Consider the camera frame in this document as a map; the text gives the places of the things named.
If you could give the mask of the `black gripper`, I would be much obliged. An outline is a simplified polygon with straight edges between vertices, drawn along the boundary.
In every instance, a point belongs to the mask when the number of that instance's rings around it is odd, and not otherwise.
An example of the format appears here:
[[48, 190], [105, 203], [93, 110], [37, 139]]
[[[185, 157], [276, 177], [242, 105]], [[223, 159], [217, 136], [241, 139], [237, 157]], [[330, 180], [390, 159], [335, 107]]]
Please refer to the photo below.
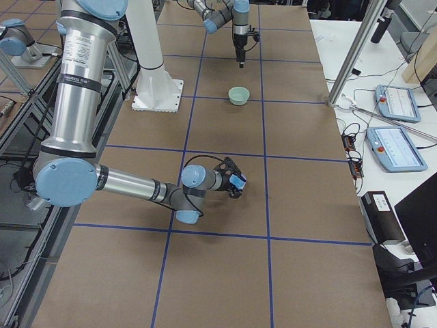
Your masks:
[[244, 67], [245, 63], [245, 49], [246, 46], [246, 34], [233, 34], [233, 44], [236, 49], [236, 62], [239, 68]]
[[230, 171], [220, 172], [222, 181], [218, 191], [226, 191], [229, 192], [229, 196], [232, 199], [238, 199], [242, 195], [242, 191], [240, 189], [233, 189], [231, 183], [229, 181], [232, 173]]

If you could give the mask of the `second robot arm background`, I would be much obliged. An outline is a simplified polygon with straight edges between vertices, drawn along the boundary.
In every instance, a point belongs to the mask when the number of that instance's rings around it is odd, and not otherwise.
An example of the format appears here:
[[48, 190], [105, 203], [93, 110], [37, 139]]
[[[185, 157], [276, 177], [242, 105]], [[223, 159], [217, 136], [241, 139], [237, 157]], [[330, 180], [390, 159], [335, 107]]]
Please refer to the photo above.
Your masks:
[[59, 55], [56, 46], [36, 42], [18, 18], [1, 22], [1, 50], [18, 68], [43, 68], [50, 58]]

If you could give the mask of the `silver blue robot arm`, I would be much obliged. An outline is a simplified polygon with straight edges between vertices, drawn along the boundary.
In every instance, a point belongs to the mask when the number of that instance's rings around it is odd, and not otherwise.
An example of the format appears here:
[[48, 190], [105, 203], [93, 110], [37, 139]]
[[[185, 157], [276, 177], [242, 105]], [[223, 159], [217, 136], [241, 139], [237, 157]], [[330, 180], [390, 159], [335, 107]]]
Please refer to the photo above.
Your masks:
[[203, 26], [209, 34], [213, 34], [227, 23], [232, 24], [232, 42], [236, 52], [236, 62], [239, 68], [244, 68], [246, 62], [245, 46], [248, 44], [249, 36], [253, 36], [258, 42], [256, 29], [249, 24], [249, 1], [223, 1], [223, 7], [219, 10], [213, 9], [206, 1], [187, 1], [187, 6], [177, 4], [186, 10], [193, 10], [203, 21]]
[[230, 158], [213, 169], [186, 165], [180, 186], [94, 163], [91, 139], [104, 62], [121, 18], [128, 21], [139, 60], [134, 108], [178, 109], [183, 81], [165, 70], [150, 1], [62, 1], [59, 22], [66, 39], [51, 133], [33, 167], [37, 194], [50, 204], [71, 207], [103, 190], [160, 204], [173, 210], [178, 221], [194, 224], [203, 214], [208, 191], [225, 191], [232, 198], [242, 195], [246, 178]]

